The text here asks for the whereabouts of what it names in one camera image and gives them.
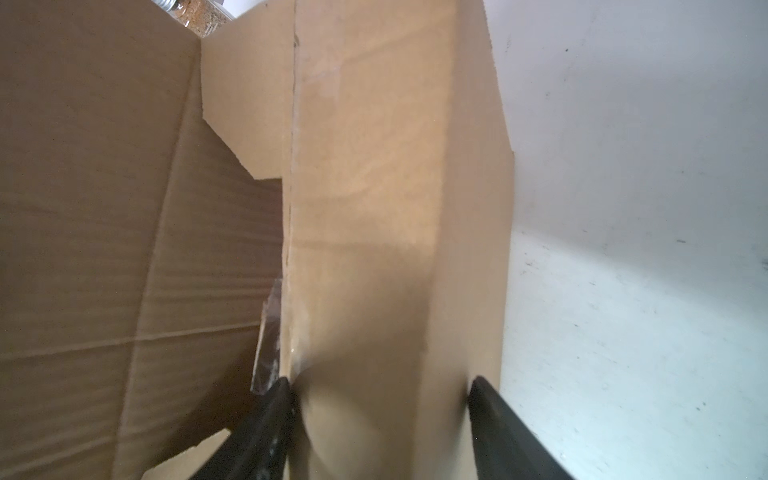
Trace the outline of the brown cardboard express box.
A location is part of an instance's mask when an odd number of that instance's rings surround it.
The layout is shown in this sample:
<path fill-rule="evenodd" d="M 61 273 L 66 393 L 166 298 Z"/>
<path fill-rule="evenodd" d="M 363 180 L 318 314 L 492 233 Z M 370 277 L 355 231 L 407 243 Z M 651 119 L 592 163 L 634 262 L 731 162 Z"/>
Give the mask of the brown cardboard express box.
<path fill-rule="evenodd" d="M 473 479 L 514 155 L 480 1 L 1 5 L 1 475 L 138 479 L 254 405 L 292 479 Z"/>

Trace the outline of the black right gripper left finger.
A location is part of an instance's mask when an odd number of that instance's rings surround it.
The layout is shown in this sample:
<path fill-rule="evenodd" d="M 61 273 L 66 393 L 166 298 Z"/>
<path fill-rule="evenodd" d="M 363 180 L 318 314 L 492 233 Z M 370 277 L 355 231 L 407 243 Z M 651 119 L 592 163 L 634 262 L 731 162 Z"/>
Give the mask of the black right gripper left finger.
<path fill-rule="evenodd" d="M 281 480 L 293 428 L 293 392 L 281 377 L 191 479 Z"/>

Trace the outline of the brown spice jar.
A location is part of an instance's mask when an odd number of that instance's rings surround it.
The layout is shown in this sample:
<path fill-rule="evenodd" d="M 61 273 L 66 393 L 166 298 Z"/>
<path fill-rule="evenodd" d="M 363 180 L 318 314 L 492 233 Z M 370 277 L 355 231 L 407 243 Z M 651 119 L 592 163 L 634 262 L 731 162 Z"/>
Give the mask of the brown spice jar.
<path fill-rule="evenodd" d="M 154 3 L 200 38 L 233 20 L 220 1 L 154 0 Z"/>

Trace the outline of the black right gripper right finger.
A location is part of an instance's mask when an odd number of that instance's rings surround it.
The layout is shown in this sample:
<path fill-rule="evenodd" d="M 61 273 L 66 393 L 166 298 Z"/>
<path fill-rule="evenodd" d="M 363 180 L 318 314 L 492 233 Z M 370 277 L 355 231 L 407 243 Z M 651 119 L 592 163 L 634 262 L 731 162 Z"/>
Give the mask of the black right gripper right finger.
<path fill-rule="evenodd" d="M 478 479 L 573 479 L 482 376 L 472 381 L 468 411 Z"/>

